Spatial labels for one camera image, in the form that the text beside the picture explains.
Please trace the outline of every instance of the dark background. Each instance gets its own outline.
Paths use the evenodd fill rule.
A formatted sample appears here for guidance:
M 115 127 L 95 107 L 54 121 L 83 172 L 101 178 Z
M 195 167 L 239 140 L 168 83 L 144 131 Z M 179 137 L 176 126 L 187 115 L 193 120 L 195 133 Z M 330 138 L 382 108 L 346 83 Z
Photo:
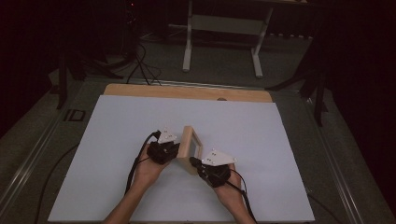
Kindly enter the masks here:
M 218 7 L 206 2 L 198 9 L 210 12 Z M 159 35 L 166 36 L 168 23 L 186 23 L 187 1 L 136 3 L 136 17 Z M 268 33 L 315 36 L 303 63 L 325 67 L 326 86 L 396 215 L 396 4 L 386 0 L 335 5 L 327 20 L 314 7 L 277 7 Z M 231 13 L 231 7 L 223 7 L 222 13 Z M 3 1 L 0 8 L 0 136 L 51 88 L 48 73 L 58 67 L 60 47 L 97 59 L 121 52 L 126 29 L 122 1 L 20 0 Z M 254 8 L 240 7 L 237 14 L 260 17 L 261 9 Z

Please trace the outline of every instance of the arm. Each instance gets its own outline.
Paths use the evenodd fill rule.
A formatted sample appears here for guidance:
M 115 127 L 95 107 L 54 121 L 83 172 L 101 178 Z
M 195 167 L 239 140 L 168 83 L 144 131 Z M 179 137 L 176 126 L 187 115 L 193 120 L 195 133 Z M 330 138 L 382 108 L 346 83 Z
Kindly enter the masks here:
M 134 183 L 103 223 L 128 223 L 145 192 L 155 183 L 163 168 L 169 164 L 168 162 L 164 165 L 160 165 L 151 159 L 145 160 L 149 157 L 147 155 L 147 149 L 148 146 L 143 150 L 140 157 L 141 162 L 136 167 Z
M 230 164 L 230 169 L 235 170 L 235 165 Z M 231 176 L 228 179 L 232 184 L 241 189 L 241 177 L 235 172 L 231 172 Z M 231 186 L 225 184 L 221 187 L 213 189 L 220 202 L 227 208 L 227 210 L 233 215 L 233 218 L 237 223 L 240 224 L 250 224 L 256 223 L 253 218 L 248 213 L 245 207 L 242 194 Z

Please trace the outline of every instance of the wire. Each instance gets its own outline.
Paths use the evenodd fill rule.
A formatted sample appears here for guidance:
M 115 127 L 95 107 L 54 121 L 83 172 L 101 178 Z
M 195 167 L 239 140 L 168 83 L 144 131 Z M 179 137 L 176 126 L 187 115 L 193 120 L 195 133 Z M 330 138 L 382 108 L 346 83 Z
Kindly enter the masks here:
M 139 65 L 140 72 L 142 73 L 143 78 L 146 80 L 146 83 L 149 85 L 148 78 L 146 77 L 146 74 L 143 71 L 143 67 L 142 67 L 142 63 L 141 63 L 142 61 L 139 59 L 138 55 L 136 55 L 136 60 L 137 60 L 137 64 Z
M 335 221 L 337 221 L 337 223 L 343 224 L 343 222 L 335 215 L 334 212 L 332 212 L 326 205 L 324 205 L 323 203 L 321 203 L 317 198 L 315 198 L 313 195 L 311 195 L 310 193 L 307 193 L 306 195 L 308 195 L 309 198 L 311 198 L 312 200 L 314 200 L 316 203 L 318 203 L 324 210 L 326 210 L 326 212 L 328 212 L 334 219 Z
M 46 179 L 46 182 L 45 182 L 45 184 L 44 184 L 44 187 L 43 187 L 43 189 L 41 190 L 41 193 L 40 193 L 40 199 L 38 200 L 38 207 L 37 207 L 37 210 L 36 210 L 36 212 L 35 212 L 35 223 L 38 222 L 38 217 L 39 217 L 39 215 L 40 215 L 40 210 L 41 210 L 41 204 L 42 204 L 43 198 L 44 198 L 44 192 L 46 191 L 47 185 L 48 185 L 48 183 L 49 183 L 49 181 L 50 181 L 50 177 L 51 177 L 53 171 L 54 171 L 55 168 L 58 166 L 59 162 L 61 162 L 61 160 L 62 160 L 67 154 L 69 154 L 71 151 L 73 151 L 74 149 L 76 149 L 76 148 L 78 147 L 78 145 L 79 145 L 79 143 L 76 144 L 76 145 L 74 145 L 73 147 L 70 147 L 70 148 L 62 155 L 62 157 L 61 157 L 59 160 L 56 161 L 55 165 L 53 165 L 52 168 L 51 168 L 51 170 L 49 171 L 49 174 L 48 174 L 48 176 L 47 176 L 47 179 Z
M 140 148 L 139 154 L 137 155 L 137 157 L 134 159 L 134 164 L 132 165 L 131 171 L 128 174 L 128 180 L 126 181 L 126 188 L 125 188 L 125 192 L 124 194 L 126 194 L 126 192 L 128 192 L 129 188 L 131 187 L 131 183 L 132 183 L 132 179 L 134 178 L 134 170 L 136 169 L 136 166 L 139 162 L 140 156 L 142 155 L 143 150 L 145 149 L 146 144 L 148 143 L 149 139 L 154 136 L 157 139 L 160 137 L 161 132 L 157 131 L 155 133 L 151 133 L 148 138 L 146 138 L 145 142 L 143 143 L 142 147 Z
M 235 186 L 233 183 L 231 183 L 228 180 L 226 180 L 225 183 L 228 184 L 229 186 L 233 187 L 234 189 L 236 189 L 237 191 L 239 191 L 242 194 L 242 196 L 244 197 L 244 200 L 245 200 L 245 205 L 247 206 L 248 213 L 250 214 L 251 218 L 253 218 L 254 222 L 257 223 L 256 218 L 254 217 L 253 212 L 251 211 L 251 207 L 250 207 L 250 203 L 248 201 L 247 193 L 244 190 L 242 190 L 242 189 L 238 188 L 237 186 Z
M 245 193 L 246 194 L 248 194 L 248 188 L 247 188 L 247 184 L 246 184 L 246 182 L 245 182 L 245 179 L 244 179 L 244 177 L 242 177 L 238 172 L 236 172 L 235 170 L 233 170 L 233 169 L 230 169 L 231 171 L 233 171 L 234 173 L 236 173 L 236 174 L 238 174 L 239 175 L 239 177 L 241 177 L 241 179 L 242 179 L 242 181 L 244 182 L 244 186 L 245 186 Z

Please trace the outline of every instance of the white paper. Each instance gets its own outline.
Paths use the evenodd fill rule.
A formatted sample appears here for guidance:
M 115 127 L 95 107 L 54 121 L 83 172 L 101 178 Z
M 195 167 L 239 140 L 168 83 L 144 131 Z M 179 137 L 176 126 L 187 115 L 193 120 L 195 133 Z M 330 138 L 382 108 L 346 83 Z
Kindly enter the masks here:
M 258 221 L 313 221 L 276 104 L 131 96 L 99 98 L 49 221 L 101 221 L 123 196 L 147 136 L 191 125 L 204 145 L 237 158 Z M 198 175 L 176 160 L 145 194 L 134 221 L 233 221 Z

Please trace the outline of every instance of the floor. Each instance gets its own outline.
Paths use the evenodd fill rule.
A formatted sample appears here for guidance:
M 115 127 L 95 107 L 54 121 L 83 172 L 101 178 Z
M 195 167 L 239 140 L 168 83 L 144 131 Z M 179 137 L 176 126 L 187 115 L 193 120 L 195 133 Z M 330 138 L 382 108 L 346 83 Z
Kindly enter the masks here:
M 144 63 L 157 76 L 153 78 L 144 66 L 148 82 L 264 90 L 293 75 L 310 43 L 309 39 L 298 37 L 266 37 L 260 52 L 264 78 L 257 79 L 246 46 L 248 38 L 243 39 L 245 44 L 229 45 L 225 39 L 213 41 L 211 34 L 195 33 L 191 70 L 184 73 L 181 69 L 184 33 L 178 32 L 167 41 L 153 35 L 142 39 L 139 55 L 146 52 Z M 109 59 L 119 60 L 120 57 L 109 56 Z M 7 207 L 1 208 L 1 223 L 32 223 L 37 213 L 37 223 L 47 223 L 74 155 L 74 151 L 64 153 L 81 139 L 97 98 L 106 85 L 125 83 L 135 65 L 115 70 L 123 79 L 109 79 L 87 68 L 84 81 L 69 78 L 69 97 L 62 110 L 55 109 L 57 95 L 48 93 L 1 139 L 0 190 L 11 195 L 2 198 L 1 205 Z M 57 71 L 49 75 L 56 83 Z M 137 69 L 130 83 L 145 84 L 142 75 Z M 332 93 L 325 92 L 327 111 L 322 113 L 323 127 L 320 128 L 312 116 L 315 98 L 301 98 L 298 93 L 301 84 L 270 94 L 281 114 L 307 193 L 312 196 L 310 202 L 316 218 L 313 223 L 396 223 L 332 100 Z M 69 109 L 86 111 L 85 119 L 64 119 Z M 36 160 L 26 161 L 29 155 L 33 156 L 32 152 L 36 152 Z M 63 154 L 64 158 L 56 164 Z M 30 169 L 27 172 L 21 170 L 22 164 L 27 164 Z M 49 174 L 49 183 L 44 188 Z M 21 184 L 18 188 L 14 186 L 10 193 L 9 186 L 16 175 L 19 175 L 16 180 Z M 44 197 L 39 207 L 43 189 Z

